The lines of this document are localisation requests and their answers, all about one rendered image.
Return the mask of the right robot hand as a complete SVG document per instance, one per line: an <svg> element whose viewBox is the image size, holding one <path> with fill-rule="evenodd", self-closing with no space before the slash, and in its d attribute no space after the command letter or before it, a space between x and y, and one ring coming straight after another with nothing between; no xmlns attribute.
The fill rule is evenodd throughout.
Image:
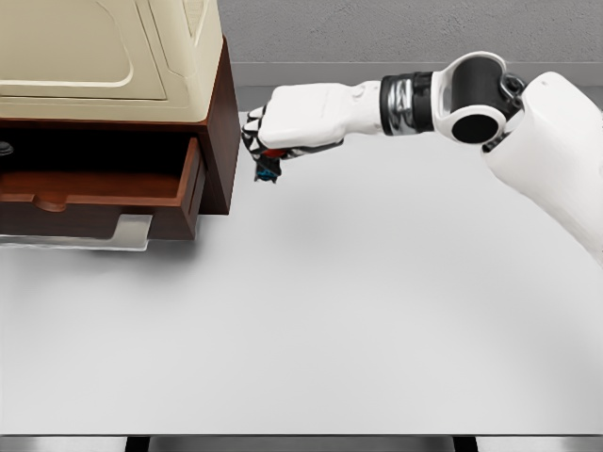
<svg viewBox="0 0 603 452"><path fill-rule="evenodd" d="M242 126L242 140L256 160L287 160L344 142L352 87L341 84L283 86Z"/></svg>

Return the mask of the black switch with red button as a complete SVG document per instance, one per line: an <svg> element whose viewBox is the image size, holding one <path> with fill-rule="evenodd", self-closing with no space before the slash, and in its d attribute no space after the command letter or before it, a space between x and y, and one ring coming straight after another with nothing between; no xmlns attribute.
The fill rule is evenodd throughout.
<svg viewBox="0 0 603 452"><path fill-rule="evenodd" d="M282 170L280 162L285 155L283 150L267 149L260 153L253 154L255 161L255 176L254 180L276 183L281 176Z"/></svg>

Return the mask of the brown cabinet with cream top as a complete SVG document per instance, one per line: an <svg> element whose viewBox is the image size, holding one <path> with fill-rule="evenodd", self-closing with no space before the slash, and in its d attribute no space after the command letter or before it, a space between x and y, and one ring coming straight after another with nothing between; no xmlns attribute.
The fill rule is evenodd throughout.
<svg viewBox="0 0 603 452"><path fill-rule="evenodd" d="M193 135L198 217L230 210L238 126L217 0L0 0L0 132Z"/></svg>

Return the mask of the silver plate under cabinet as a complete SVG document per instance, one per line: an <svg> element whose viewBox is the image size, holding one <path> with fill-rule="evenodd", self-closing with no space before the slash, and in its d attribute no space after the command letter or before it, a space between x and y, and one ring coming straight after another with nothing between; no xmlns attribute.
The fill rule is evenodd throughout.
<svg viewBox="0 0 603 452"><path fill-rule="evenodd" d="M0 234L0 248L145 251L152 215L119 216L110 238Z"/></svg>

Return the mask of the brown wooden drawer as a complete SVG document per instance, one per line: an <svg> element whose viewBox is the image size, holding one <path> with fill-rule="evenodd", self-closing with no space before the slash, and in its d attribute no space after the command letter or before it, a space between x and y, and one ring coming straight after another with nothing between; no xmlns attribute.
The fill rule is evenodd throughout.
<svg viewBox="0 0 603 452"><path fill-rule="evenodd" d="M205 164L190 134L27 131L0 141L0 234L110 238L120 215L149 215L149 236L191 240Z"/></svg>

